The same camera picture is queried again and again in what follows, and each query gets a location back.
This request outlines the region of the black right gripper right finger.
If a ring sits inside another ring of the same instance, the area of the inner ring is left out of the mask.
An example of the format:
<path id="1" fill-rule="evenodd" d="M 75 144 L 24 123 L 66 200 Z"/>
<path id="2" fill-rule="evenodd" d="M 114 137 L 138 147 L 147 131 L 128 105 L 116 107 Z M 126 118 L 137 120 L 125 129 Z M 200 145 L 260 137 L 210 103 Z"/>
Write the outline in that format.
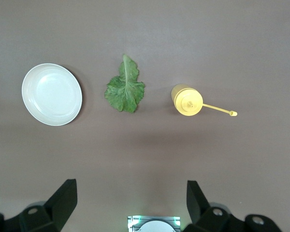
<path id="1" fill-rule="evenodd" d="M 280 232 L 270 218 L 250 214 L 245 220 L 237 219 L 219 206 L 211 206 L 197 181 L 187 182 L 186 204 L 191 223 L 185 232 Z"/>

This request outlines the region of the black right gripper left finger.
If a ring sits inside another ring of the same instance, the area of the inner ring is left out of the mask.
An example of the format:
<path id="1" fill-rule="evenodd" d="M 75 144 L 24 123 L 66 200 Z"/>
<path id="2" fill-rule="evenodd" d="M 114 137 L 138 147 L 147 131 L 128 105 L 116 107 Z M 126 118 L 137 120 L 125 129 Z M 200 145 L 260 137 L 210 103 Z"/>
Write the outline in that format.
<path id="1" fill-rule="evenodd" d="M 76 206 L 77 182 L 68 179 L 47 201 L 32 203 L 10 219 L 0 213 L 0 232 L 60 232 Z"/>

